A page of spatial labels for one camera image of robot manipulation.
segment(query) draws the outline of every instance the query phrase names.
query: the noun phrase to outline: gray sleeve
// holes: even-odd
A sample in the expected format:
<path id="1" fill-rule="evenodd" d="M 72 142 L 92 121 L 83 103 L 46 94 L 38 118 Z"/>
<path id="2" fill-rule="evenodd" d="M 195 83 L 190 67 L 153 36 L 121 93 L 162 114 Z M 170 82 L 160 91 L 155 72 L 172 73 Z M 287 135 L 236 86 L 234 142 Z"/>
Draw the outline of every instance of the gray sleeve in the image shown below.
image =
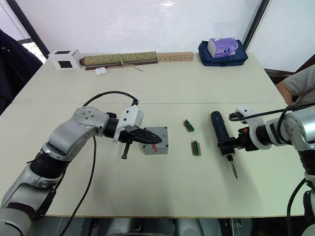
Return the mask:
<path id="1" fill-rule="evenodd" d="M 315 65 L 287 77 L 286 89 L 294 96 L 305 95 L 315 89 Z"/>

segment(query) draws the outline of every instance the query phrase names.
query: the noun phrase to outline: wooden block with holes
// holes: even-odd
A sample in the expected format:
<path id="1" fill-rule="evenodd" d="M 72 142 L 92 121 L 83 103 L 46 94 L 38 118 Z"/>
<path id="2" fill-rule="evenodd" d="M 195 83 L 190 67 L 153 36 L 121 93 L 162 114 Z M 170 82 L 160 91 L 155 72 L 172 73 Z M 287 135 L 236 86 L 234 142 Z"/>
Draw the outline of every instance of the wooden block with holes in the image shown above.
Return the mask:
<path id="1" fill-rule="evenodd" d="M 193 52 L 157 53 L 157 61 L 185 61 L 193 60 Z"/>

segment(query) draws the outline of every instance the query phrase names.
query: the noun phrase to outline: white box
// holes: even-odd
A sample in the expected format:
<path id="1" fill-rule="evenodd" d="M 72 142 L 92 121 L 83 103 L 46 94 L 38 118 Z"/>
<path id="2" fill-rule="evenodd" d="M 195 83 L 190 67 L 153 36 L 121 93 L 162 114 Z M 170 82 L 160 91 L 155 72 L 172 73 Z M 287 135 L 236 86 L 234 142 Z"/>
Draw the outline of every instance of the white box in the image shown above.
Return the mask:
<path id="1" fill-rule="evenodd" d="M 48 57 L 57 70 L 81 68 L 79 50 L 55 50 Z"/>

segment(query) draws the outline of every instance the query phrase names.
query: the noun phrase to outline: white table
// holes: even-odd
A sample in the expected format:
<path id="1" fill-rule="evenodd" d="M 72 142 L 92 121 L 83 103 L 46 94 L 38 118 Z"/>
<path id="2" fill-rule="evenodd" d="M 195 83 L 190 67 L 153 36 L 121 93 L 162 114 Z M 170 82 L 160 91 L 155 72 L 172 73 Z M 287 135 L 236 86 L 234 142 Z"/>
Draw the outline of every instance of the white table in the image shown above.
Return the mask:
<path id="1" fill-rule="evenodd" d="M 56 71 L 46 63 L 0 117 L 0 198 L 25 162 L 34 159 L 51 132 L 68 120 L 77 107 L 96 93 L 118 89 L 141 99 L 144 127 L 168 127 L 169 154 L 145 156 L 141 145 L 134 143 L 128 160 L 122 160 L 123 144 L 97 138 L 94 179 L 78 216 L 285 215 L 289 196 L 303 178 L 296 151 L 292 147 L 254 152 L 238 150 L 235 167 L 239 179 L 236 180 L 216 147 L 216 136 L 208 120 L 210 112 L 220 111 L 230 135 L 236 136 L 244 125 L 228 122 L 227 116 L 239 104 L 250 102 L 262 112 L 284 107 L 284 101 L 263 69 L 249 56 L 240 67 L 203 67 L 195 59 L 142 66 L 144 73 L 133 68 L 112 69 L 103 77 L 97 77 L 93 71 Z M 189 71 L 193 78 L 184 77 L 184 72 Z M 173 81 L 162 86 L 162 81 L 167 80 L 160 75 L 169 75 Z M 115 79 L 125 83 L 117 85 Z M 223 79 L 233 81 L 231 87 L 223 89 L 226 84 Z M 181 81 L 187 82 L 184 89 L 191 89 L 188 81 L 197 84 L 197 89 L 184 93 L 175 86 Z M 93 105 L 99 109 L 118 115 L 130 105 L 129 99 L 114 95 L 96 102 Z M 182 122 L 186 118 L 195 132 L 184 129 Z M 200 157 L 191 154 L 193 140 L 200 142 Z M 69 165 L 47 215 L 72 214 L 87 186 L 92 158 L 93 142 L 88 141 Z M 303 214 L 302 195 L 303 189 L 293 204 L 292 215 Z"/>

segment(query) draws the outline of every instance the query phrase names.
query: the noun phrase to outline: floor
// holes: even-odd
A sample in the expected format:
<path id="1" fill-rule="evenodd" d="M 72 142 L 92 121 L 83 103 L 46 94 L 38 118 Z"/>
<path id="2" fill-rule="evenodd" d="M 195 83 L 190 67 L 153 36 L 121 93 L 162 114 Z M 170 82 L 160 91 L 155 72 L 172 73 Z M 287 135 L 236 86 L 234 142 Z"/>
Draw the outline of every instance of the floor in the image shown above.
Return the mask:
<path id="1" fill-rule="evenodd" d="M 68 217 L 46 216 L 39 221 L 34 221 L 29 236 L 58 236 L 68 221 Z M 84 236 L 81 234 L 84 218 L 75 218 L 65 236 Z M 234 236 L 250 236 L 252 232 L 252 220 L 243 219 L 242 226 L 237 228 L 237 219 L 233 220 Z M 205 236 L 221 236 L 220 225 L 217 219 L 200 219 Z M 143 229 L 148 233 L 160 233 L 174 235 L 172 219 L 145 219 Z M 96 236 L 97 226 L 92 232 Z"/>

